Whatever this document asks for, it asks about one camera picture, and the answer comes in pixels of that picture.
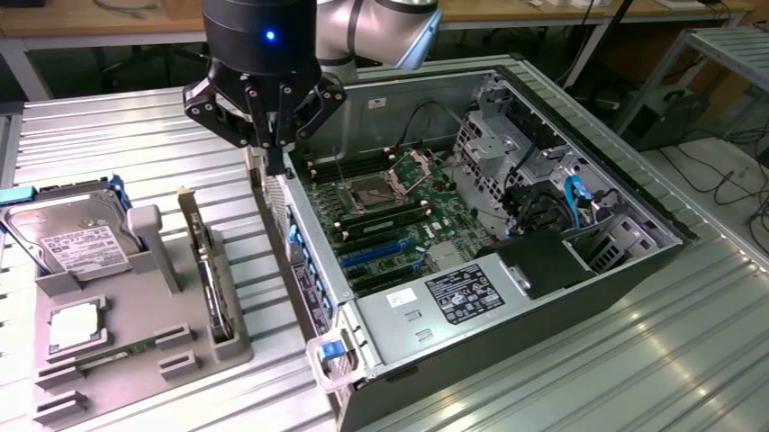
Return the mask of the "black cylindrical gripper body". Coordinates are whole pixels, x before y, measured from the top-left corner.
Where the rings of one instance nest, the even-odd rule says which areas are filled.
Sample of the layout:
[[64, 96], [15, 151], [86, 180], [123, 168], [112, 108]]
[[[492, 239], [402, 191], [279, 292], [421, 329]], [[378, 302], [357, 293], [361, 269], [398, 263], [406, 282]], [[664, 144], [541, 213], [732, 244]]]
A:
[[246, 77], [265, 86], [315, 86], [317, 13], [314, 1], [205, 1], [210, 83], [235, 86]]

